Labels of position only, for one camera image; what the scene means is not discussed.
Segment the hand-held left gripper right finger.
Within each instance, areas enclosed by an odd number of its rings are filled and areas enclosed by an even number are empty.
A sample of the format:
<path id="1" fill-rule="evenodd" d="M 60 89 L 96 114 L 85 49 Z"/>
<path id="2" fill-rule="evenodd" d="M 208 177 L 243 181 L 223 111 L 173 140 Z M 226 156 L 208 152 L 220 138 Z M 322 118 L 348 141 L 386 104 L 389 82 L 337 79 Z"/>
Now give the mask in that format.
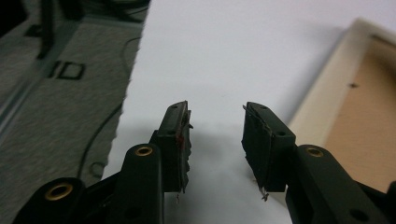
<path id="1" fill-rule="evenodd" d="M 296 136 L 267 106 L 247 102 L 242 146 L 262 198 L 270 192 L 284 192 L 288 183 L 287 158 Z"/>

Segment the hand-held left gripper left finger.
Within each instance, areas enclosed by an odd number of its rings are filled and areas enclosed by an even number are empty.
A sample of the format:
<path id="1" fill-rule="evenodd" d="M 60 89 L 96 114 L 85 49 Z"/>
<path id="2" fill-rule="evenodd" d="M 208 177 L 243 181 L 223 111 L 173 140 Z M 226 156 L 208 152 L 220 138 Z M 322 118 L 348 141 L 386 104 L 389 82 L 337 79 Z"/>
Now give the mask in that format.
<path id="1" fill-rule="evenodd" d="M 188 185 L 191 155 L 190 124 L 191 111 L 188 102 L 170 105 L 158 130 L 150 143 L 161 150 L 163 190 L 165 192 L 185 191 Z"/>

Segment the wooden picture frame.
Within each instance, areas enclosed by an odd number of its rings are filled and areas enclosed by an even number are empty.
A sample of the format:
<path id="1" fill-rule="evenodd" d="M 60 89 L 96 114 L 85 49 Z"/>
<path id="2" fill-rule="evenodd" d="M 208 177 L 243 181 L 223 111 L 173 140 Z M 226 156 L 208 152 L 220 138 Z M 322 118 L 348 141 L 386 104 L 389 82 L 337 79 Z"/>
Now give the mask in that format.
<path id="1" fill-rule="evenodd" d="M 294 114 L 297 143 L 324 147 L 353 179 L 396 181 L 396 31 L 357 19 Z"/>

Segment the white table sheet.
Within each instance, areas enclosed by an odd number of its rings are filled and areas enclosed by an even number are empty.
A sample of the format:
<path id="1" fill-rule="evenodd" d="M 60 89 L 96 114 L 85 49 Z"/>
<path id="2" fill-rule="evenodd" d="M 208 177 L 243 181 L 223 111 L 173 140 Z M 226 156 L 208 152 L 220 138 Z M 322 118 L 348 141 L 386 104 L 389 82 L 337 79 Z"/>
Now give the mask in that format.
<path id="1" fill-rule="evenodd" d="M 244 106 L 291 120 L 357 18 L 396 31 L 396 0 L 151 0 L 106 174 L 184 101 L 190 181 L 166 196 L 165 224 L 291 224 L 253 180 L 241 145 Z"/>

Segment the black metal stand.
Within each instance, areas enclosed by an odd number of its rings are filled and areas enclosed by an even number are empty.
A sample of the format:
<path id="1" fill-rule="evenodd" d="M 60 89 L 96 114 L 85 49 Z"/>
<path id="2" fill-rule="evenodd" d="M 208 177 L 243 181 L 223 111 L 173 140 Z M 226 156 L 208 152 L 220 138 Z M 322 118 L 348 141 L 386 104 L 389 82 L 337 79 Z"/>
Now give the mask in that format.
<path id="1" fill-rule="evenodd" d="M 38 59 L 44 59 L 54 44 L 54 0 L 40 0 L 40 51 Z"/>

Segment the metal floor rail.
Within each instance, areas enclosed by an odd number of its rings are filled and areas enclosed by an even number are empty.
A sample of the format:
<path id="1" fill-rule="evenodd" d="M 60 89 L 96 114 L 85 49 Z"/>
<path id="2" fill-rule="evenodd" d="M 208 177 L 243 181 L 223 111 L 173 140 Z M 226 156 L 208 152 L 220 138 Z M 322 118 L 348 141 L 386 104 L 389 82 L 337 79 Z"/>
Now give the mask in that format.
<path id="1" fill-rule="evenodd" d="M 11 92 L 5 102 L 0 105 L 0 135 L 5 134 L 6 129 L 13 122 L 21 105 L 33 88 L 51 72 L 55 61 L 73 37 L 78 26 L 79 23 L 77 21 L 65 21 L 56 30 L 54 44 L 47 54 L 42 59 L 34 60 L 23 73 L 21 82 Z"/>

